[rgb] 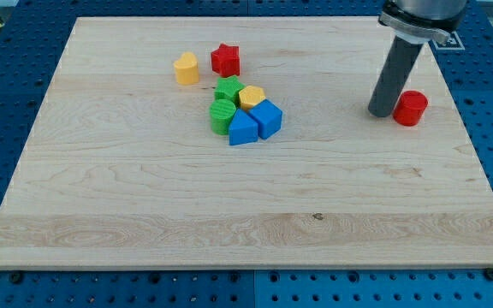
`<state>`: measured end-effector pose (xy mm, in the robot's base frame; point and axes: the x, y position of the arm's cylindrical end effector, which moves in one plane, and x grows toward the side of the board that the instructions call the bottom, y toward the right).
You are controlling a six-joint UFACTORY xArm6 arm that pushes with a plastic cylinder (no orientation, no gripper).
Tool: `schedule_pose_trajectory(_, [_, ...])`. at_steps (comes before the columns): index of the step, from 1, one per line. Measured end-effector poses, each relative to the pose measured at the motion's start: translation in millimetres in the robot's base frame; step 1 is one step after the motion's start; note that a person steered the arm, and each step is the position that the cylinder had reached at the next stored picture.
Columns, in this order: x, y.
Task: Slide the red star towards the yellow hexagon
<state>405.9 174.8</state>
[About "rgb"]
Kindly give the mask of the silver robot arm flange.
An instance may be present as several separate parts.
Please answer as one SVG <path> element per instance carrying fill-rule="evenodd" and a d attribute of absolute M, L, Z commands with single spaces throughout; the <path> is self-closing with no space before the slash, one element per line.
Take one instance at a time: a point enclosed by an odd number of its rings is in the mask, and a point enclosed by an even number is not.
<path fill-rule="evenodd" d="M 466 13 L 467 0 L 386 0 L 378 22 L 410 44 L 445 44 Z"/>

